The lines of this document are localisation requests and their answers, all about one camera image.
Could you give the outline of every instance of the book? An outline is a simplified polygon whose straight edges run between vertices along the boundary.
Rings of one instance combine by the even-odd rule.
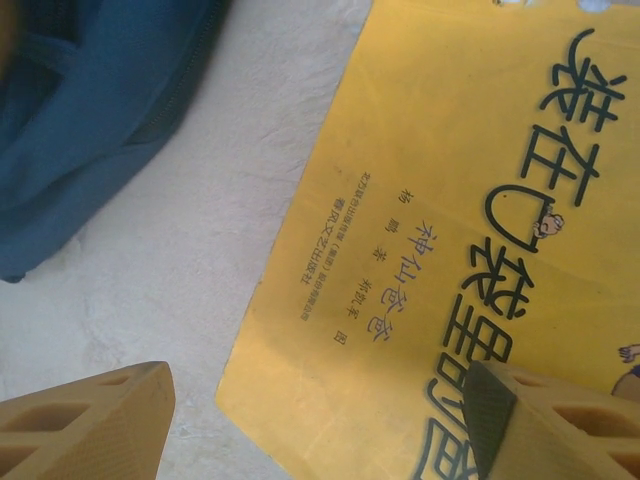
[[[472,360],[640,400],[639,23],[374,2],[216,396],[294,478],[476,478]]]

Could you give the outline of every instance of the white surface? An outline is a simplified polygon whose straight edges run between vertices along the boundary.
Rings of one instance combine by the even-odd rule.
[[[0,399],[149,360],[160,479],[284,479],[214,392],[369,0],[234,0],[183,128],[55,258],[0,285]]]

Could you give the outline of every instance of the yellow paper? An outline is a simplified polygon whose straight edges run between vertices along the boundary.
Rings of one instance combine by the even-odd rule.
[[[217,394],[295,478],[476,478],[470,359],[640,395],[638,25],[374,2]]]

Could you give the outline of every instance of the cartoon character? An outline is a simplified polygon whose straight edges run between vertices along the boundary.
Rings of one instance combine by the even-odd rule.
[[[555,235],[564,227],[564,218],[562,215],[553,213],[553,208],[549,206],[547,213],[542,217],[540,223],[533,224],[533,234],[536,238],[547,238],[549,235]]]
[[[632,363],[640,355],[640,344],[629,345],[618,350],[624,363]],[[614,397],[624,398],[640,403],[640,365],[634,366],[625,373],[613,387]]]

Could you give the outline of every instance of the rectangular hole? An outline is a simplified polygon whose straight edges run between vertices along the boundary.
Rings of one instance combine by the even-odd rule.
[[[553,407],[574,427],[593,437],[640,438],[640,427],[617,412],[598,407]]]
[[[0,447],[0,478],[24,462],[37,447]]]
[[[640,455],[615,453],[611,453],[610,455],[611,458],[613,458],[616,463],[618,463],[618,465],[629,472],[633,476],[633,478],[640,479]]]
[[[68,427],[90,405],[60,403],[28,410],[0,428],[0,432],[57,432]]]
[[[110,380],[105,380],[104,382],[100,382],[98,385],[107,386],[107,387],[115,387],[117,385],[122,385],[124,382],[129,380],[129,375],[121,375],[119,377],[114,377]]]
[[[520,385],[524,385],[526,387],[544,387],[542,383],[531,378],[522,377],[520,375],[514,375],[513,379]]]

